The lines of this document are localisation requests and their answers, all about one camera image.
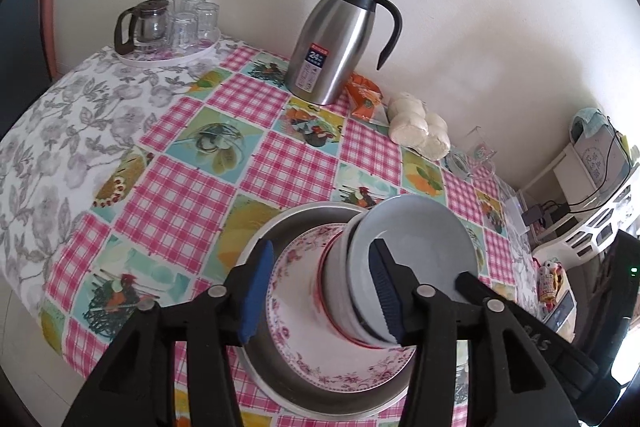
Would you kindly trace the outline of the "light blue bowl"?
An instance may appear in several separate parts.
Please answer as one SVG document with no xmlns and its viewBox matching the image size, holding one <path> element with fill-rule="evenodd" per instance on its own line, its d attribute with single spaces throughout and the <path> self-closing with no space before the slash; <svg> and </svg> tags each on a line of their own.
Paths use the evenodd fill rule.
<svg viewBox="0 0 640 427">
<path fill-rule="evenodd" d="M 456 303 L 465 298 L 456 289 L 462 272 L 477 273 L 475 247 L 458 217 L 440 202 L 404 194 L 380 202 L 356 226 L 349 242 L 346 275 L 352 303 L 364 324 L 384 343 L 393 343 L 375 295 L 369 269 L 369 245 L 384 239 L 400 265 Z"/>
</svg>

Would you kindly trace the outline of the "red-rimmed strawberry bowl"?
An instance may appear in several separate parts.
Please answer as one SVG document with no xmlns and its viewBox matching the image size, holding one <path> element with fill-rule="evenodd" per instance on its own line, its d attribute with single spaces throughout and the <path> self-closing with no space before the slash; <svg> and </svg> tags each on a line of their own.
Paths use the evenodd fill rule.
<svg viewBox="0 0 640 427">
<path fill-rule="evenodd" d="M 338 233 L 321 251 L 311 279 L 314 313 L 335 336 L 349 343 L 370 350 L 398 349 L 396 341 L 378 337 L 361 322 L 348 287 L 344 236 L 344 232 Z"/>
</svg>

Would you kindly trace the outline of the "colourful snack packet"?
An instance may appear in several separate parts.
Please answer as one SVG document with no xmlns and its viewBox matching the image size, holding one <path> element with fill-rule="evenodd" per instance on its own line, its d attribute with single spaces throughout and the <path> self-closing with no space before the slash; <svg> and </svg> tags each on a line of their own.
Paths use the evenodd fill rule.
<svg viewBox="0 0 640 427">
<path fill-rule="evenodd" d="M 558 296 L 565 281 L 565 270 L 560 262 L 548 260 L 538 267 L 538 300 L 552 310 L 558 302 Z"/>
</svg>

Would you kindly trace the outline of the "black power adapter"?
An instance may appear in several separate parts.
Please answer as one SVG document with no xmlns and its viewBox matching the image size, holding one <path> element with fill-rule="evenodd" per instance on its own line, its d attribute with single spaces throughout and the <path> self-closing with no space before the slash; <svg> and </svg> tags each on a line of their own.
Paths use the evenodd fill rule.
<svg viewBox="0 0 640 427">
<path fill-rule="evenodd" d="M 539 225 L 541 228 L 547 228 L 546 225 L 547 209 L 541 205 L 533 205 L 522 213 L 522 220 L 526 227 Z"/>
</svg>

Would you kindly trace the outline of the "white power strip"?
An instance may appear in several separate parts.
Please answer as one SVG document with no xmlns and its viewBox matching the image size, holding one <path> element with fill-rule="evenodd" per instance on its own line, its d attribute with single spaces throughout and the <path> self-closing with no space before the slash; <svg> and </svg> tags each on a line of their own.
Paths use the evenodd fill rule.
<svg viewBox="0 0 640 427">
<path fill-rule="evenodd" d="M 518 198 L 510 196 L 502 202 L 502 205 L 509 227 L 517 236 L 525 235 L 528 232 L 528 226 L 524 223 L 523 209 Z"/>
</svg>

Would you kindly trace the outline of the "pink floral plate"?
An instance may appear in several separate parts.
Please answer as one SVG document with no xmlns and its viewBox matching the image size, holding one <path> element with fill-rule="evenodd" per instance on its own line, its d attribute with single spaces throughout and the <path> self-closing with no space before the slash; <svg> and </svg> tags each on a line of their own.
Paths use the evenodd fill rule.
<svg viewBox="0 0 640 427">
<path fill-rule="evenodd" d="M 294 373 L 314 387 L 338 393 L 368 391 L 408 366 L 412 348 L 370 348 L 333 326 L 320 299 L 319 267 L 344 231 L 318 225 L 292 239 L 274 262 L 266 298 L 271 339 Z"/>
</svg>

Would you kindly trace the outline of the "white square bowl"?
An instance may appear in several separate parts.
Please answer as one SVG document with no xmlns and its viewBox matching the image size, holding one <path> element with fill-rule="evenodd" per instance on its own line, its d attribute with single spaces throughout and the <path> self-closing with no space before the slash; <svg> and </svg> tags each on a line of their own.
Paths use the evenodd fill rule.
<svg viewBox="0 0 640 427">
<path fill-rule="evenodd" d="M 394 347 L 394 344 L 381 339 L 362 325 L 352 303 L 347 280 L 349 241 L 367 213 L 357 213 L 348 222 L 343 223 L 341 231 L 330 240 L 321 256 L 317 287 L 326 315 L 338 335 L 360 347 L 386 349 Z"/>
</svg>

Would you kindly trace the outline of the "grey printed bag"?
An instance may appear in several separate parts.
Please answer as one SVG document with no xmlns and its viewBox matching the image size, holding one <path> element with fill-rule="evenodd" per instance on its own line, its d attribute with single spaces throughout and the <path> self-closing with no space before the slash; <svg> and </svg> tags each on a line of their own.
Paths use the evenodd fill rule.
<svg viewBox="0 0 640 427">
<path fill-rule="evenodd" d="M 582 132 L 574 147 L 602 196 L 608 196 L 620 187 L 630 166 L 611 126 L 602 126 L 590 136 Z"/>
</svg>

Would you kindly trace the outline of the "teal cloth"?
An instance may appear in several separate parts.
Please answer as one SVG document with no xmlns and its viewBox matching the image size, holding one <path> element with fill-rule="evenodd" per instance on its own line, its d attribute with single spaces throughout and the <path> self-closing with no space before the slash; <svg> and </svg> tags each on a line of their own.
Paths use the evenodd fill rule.
<svg viewBox="0 0 640 427">
<path fill-rule="evenodd" d="M 608 125 L 608 118 L 595 107 L 585 107 L 574 115 L 570 123 L 570 141 L 576 143 L 582 136 L 589 139 Z"/>
</svg>

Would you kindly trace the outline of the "checkered picture tablecloth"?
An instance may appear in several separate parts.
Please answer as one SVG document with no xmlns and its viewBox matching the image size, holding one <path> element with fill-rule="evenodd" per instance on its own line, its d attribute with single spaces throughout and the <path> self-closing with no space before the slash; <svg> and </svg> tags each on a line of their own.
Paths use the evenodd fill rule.
<svg viewBox="0 0 640 427">
<path fill-rule="evenodd" d="M 537 303 L 529 247 L 506 223 L 510 190 L 464 182 L 442 162 L 349 116 L 288 94 L 285 64 L 238 46 L 142 135 L 99 188 L 46 284 L 41 327 L 88 375 L 139 301 L 182 303 L 224 280 L 252 235 L 308 202 L 369 208 L 404 193 L 457 213 L 480 250 L 480 276 Z"/>
</svg>

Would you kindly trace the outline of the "grey floral tablecloth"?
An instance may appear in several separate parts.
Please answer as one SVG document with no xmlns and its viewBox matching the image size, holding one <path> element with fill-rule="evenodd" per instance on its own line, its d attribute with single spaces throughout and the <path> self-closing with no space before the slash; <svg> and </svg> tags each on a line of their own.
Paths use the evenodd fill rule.
<svg viewBox="0 0 640 427">
<path fill-rule="evenodd" d="M 33 317 L 64 245 L 122 158 L 239 41 L 177 66 L 122 64 L 106 46 L 58 80 L 1 140 L 1 274 Z"/>
</svg>

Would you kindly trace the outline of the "bag of steamed buns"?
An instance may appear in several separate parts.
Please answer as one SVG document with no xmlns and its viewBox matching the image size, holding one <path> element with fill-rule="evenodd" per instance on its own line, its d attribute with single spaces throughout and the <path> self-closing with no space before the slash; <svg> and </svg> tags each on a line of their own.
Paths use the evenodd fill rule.
<svg viewBox="0 0 640 427">
<path fill-rule="evenodd" d="M 444 158 L 451 148 L 448 124 L 407 92 L 397 93 L 387 106 L 390 141 L 411 148 L 428 160 Z"/>
</svg>

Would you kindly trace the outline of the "orange snack packet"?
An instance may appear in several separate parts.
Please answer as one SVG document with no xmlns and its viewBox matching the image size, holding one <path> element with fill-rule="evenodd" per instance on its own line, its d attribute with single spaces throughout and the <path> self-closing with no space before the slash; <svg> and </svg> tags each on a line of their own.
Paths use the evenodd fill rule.
<svg viewBox="0 0 640 427">
<path fill-rule="evenodd" d="M 373 81 L 367 77 L 352 74 L 345 89 L 349 98 L 350 116 L 368 124 L 388 126 L 383 93 Z"/>
</svg>

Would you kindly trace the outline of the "white round tray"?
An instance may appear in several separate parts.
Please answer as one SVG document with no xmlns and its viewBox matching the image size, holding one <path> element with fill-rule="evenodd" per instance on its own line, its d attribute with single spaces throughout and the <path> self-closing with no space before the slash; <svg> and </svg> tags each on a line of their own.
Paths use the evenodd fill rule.
<svg viewBox="0 0 640 427">
<path fill-rule="evenodd" d="M 116 57 L 119 59 L 119 62 L 130 67 L 153 68 L 180 66 L 212 54 L 220 38 L 220 28 L 216 28 L 213 32 L 212 40 L 201 39 L 196 46 L 191 46 L 189 49 L 174 50 L 171 48 L 163 48 L 153 50 L 150 53 L 134 51 L 127 55 L 117 54 Z"/>
</svg>

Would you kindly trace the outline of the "stainless steel thermos jug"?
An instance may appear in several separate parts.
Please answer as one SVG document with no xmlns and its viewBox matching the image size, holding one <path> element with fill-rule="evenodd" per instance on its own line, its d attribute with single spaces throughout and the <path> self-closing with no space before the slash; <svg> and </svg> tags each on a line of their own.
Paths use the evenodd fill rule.
<svg viewBox="0 0 640 427">
<path fill-rule="evenodd" d="M 284 84 L 292 94 L 326 106 L 340 97 L 370 40 L 376 9 L 382 6 L 394 26 L 378 54 L 381 68 L 396 48 L 402 16 L 390 0 L 320 0 L 305 20 L 288 62 Z"/>
</svg>

